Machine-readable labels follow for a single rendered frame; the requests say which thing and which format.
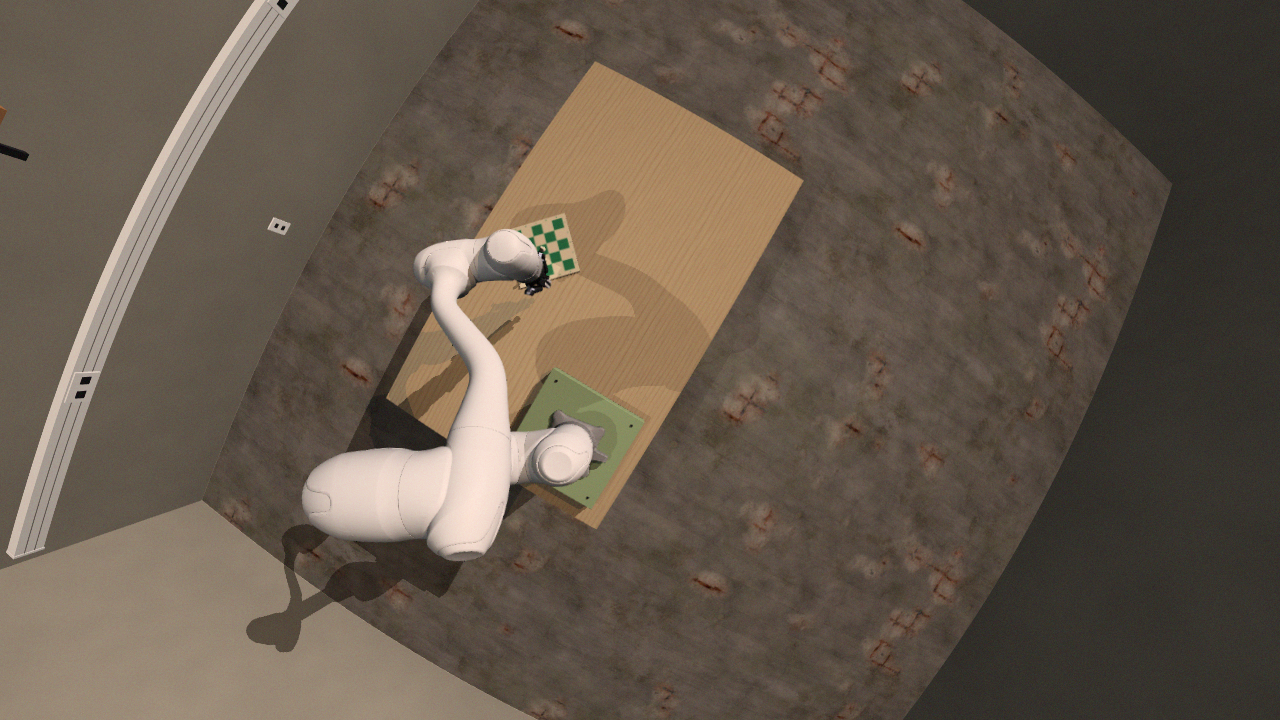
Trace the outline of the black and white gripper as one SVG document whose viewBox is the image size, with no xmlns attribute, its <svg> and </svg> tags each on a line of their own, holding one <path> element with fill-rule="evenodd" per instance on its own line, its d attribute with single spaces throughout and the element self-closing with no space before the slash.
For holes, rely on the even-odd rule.
<svg viewBox="0 0 1280 720">
<path fill-rule="evenodd" d="M 547 275 L 547 273 L 548 273 L 548 266 L 547 266 L 547 259 L 545 259 L 545 254 L 543 254 L 543 252 L 538 252 L 538 255 L 539 255 L 539 256 L 541 258 L 541 261 L 543 261 L 543 266 L 541 266 L 541 274 L 540 274 L 540 275 L 538 277 L 538 279 L 536 279 L 536 281 L 534 281 L 532 283 L 539 283 L 539 282 L 540 282 L 540 283 L 539 283 L 538 286 L 534 286 L 532 283 L 525 283 L 525 284 L 527 286 L 527 288 L 526 288 L 526 290 L 524 291 L 524 293 L 527 293 L 527 295 L 530 295 L 530 296 L 532 296 L 534 293 L 538 293 L 538 292 L 541 292 L 541 290 L 543 290 L 541 287 L 544 287 L 544 288 L 548 288 L 548 290 L 550 288 L 550 286 L 549 286 L 549 284 L 547 284 L 547 282 L 544 282 L 544 281 L 550 281 L 550 279 L 549 279 L 549 275 Z M 543 281 L 541 281 L 541 279 L 543 279 Z M 552 281 L 550 281 L 550 282 L 552 282 Z M 549 283 L 550 283 L 550 282 L 549 282 Z"/>
</svg>

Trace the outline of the green and cream chessboard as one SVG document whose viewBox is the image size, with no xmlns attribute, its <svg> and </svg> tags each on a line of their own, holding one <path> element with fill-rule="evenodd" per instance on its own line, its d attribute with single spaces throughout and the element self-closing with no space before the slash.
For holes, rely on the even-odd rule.
<svg viewBox="0 0 1280 720">
<path fill-rule="evenodd" d="M 547 275 L 550 277 L 549 279 L 580 272 L 564 213 L 526 225 L 518 225 L 511 231 L 518 231 L 525 234 L 534 243 L 538 252 L 541 252 L 540 246 L 547 249 L 543 254 L 547 254 Z"/>
</svg>

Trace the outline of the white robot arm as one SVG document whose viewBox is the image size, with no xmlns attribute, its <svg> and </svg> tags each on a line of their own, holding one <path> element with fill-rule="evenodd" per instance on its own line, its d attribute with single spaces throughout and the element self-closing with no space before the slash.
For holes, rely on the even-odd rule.
<svg viewBox="0 0 1280 720">
<path fill-rule="evenodd" d="M 605 429 L 561 410 L 549 429 L 509 432 L 504 366 L 457 299 L 479 282 L 531 283 L 543 263 L 518 231 L 488 237 L 434 243 L 413 260 L 413 275 L 431 290 L 433 315 L 468 369 L 445 447 L 369 448 L 317 465 L 305 482 L 302 506 L 328 536 L 358 542 L 428 537 L 429 550 L 445 560 L 480 559 L 497 538 L 509 486 L 570 486 L 589 475 L 593 460 L 607 462 L 596 448 Z"/>
</svg>

